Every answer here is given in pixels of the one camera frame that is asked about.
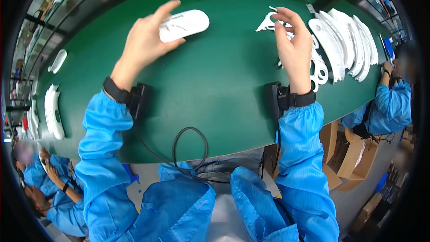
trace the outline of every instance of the black wristband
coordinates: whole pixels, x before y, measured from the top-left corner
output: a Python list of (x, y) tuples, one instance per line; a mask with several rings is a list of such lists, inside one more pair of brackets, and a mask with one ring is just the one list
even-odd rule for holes
[(67, 191), (67, 188), (69, 187), (69, 185), (66, 183), (65, 185), (64, 185), (64, 187), (63, 187), (63, 192), (64, 193), (66, 193), (66, 191)]

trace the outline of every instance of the black hair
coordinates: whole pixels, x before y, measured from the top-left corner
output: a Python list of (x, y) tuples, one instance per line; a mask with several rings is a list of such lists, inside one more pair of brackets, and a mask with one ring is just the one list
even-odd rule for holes
[(24, 198), (29, 202), (30, 210), (31, 210), (31, 212), (33, 213), (33, 215), (34, 215), (36, 218), (38, 218), (38, 219), (40, 219), (41, 217), (44, 217), (44, 215), (43, 215), (42, 213), (40, 213), (40, 212), (36, 209), (36, 206), (34, 205), (33, 200), (31, 200), (31, 199), (30, 199), (30, 197), (28, 197), (28, 196), (25, 194), (24, 187), (22, 187), (22, 193), (23, 193), (23, 194), (24, 194), (24, 196), (25, 196)]

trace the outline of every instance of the blue sleeve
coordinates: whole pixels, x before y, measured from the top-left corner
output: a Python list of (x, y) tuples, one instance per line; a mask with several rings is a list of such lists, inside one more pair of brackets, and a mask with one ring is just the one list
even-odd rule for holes
[(88, 227), (83, 218), (83, 200), (74, 204), (73, 207), (52, 207), (46, 218), (68, 235), (83, 237), (88, 234)]
[(405, 94), (405, 92), (405, 90), (390, 90), (384, 84), (376, 88), (375, 104), (378, 110), (384, 113), (387, 120), (392, 120), (410, 109), (410, 93)]
[(337, 241), (339, 236), (335, 205), (323, 173), (323, 117), (323, 108), (315, 102), (290, 108), (279, 119), (282, 157), (275, 181), (305, 241)]
[(90, 241), (116, 241), (138, 216), (127, 196), (130, 177), (115, 156), (123, 145), (121, 131), (132, 126), (125, 104), (104, 92), (90, 100), (83, 119), (86, 135), (79, 143), (81, 161), (75, 169), (85, 185), (84, 218)]

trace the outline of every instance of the black cable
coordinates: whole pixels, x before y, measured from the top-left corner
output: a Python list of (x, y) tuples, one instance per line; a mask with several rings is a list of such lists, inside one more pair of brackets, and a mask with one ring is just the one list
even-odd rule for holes
[[(290, 213), (288, 213), (287, 208), (284, 206), (284, 204), (278, 198), (273, 198), (273, 201), (275, 203), (277, 203), (282, 208), (282, 210), (284, 211), (284, 213), (287, 216), (288, 220), (290, 221), (291, 225), (295, 224), (295, 222), (293, 220), (293, 217), (291, 217)], [(297, 233), (298, 233), (298, 239), (301, 242), (304, 242), (303, 236), (301, 236), (301, 234), (298, 232), (298, 228), (297, 228)]]
[[(176, 170), (178, 170), (181, 174), (183, 174), (183, 175), (185, 175), (185, 176), (187, 176), (187, 177), (190, 177), (190, 178), (193, 178), (193, 179), (196, 179), (196, 180), (201, 180), (201, 181), (205, 181), (205, 182), (215, 182), (215, 183), (223, 183), (223, 184), (229, 184), (230, 183), (230, 181), (218, 181), (218, 180), (210, 180), (210, 179), (206, 179), (206, 178), (202, 178), (202, 177), (197, 177), (197, 176), (193, 176), (193, 175), (190, 175), (190, 174), (187, 174), (187, 173), (185, 173), (184, 171), (196, 171), (198, 168), (200, 168), (202, 165), (203, 165), (203, 163), (204, 163), (204, 161), (207, 159), (207, 157), (208, 157), (208, 151), (209, 151), (209, 147), (208, 147), (208, 142), (207, 142), (207, 140), (206, 140), (206, 138), (205, 138), (205, 136), (198, 130), (198, 129), (196, 129), (196, 128), (194, 128), (194, 127), (191, 127), (191, 126), (189, 126), (189, 127), (185, 127), (184, 129), (182, 129), (182, 130), (180, 130), (180, 132), (176, 135), (176, 137), (175, 137), (175, 140), (173, 141), (173, 144), (172, 144), (172, 160), (173, 160), (173, 163), (174, 163), (174, 165), (173, 164), (171, 164), (169, 161), (166, 161), (165, 159), (163, 159), (163, 158), (161, 158), (160, 156), (158, 156), (156, 153), (154, 153), (154, 152), (152, 152), (146, 145), (145, 145), (145, 143), (143, 142), (143, 140), (142, 140), (142, 136), (140, 135), (140, 133), (139, 133), (139, 129), (138, 129), (138, 125), (137, 125), (137, 122), (135, 121), (135, 124), (136, 124), (136, 132), (137, 132), (137, 136), (139, 137), (139, 139), (140, 139), (140, 142), (142, 143), (142, 145), (143, 145), (143, 147), (145, 147), (145, 149), (148, 151), (148, 152), (150, 152), (152, 155), (154, 155), (156, 158), (158, 158), (159, 160), (161, 160), (162, 162), (164, 162), (165, 164), (168, 164), (169, 166), (171, 166), (171, 167), (173, 167), (173, 168), (175, 168)], [(178, 164), (177, 164), (177, 162), (176, 162), (176, 143), (178, 142), (178, 139), (179, 139), (179, 137), (186, 131), (186, 130), (193, 130), (194, 132), (196, 132), (197, 134), (199, 134), (199, 136), (202, 138), (202, 140), (203, 140), (203, 143), (205, 144), (205, 155), (204, 155), (204, 157), (203, 157), (203, 159), (201, 160), (201, 162), (196, 166), (196, 167), (194, 167), (194, 168), (191, 168), (191, 169), (185, 169), (185, 168), (180, 168), (179, 166), (178, 166)]]

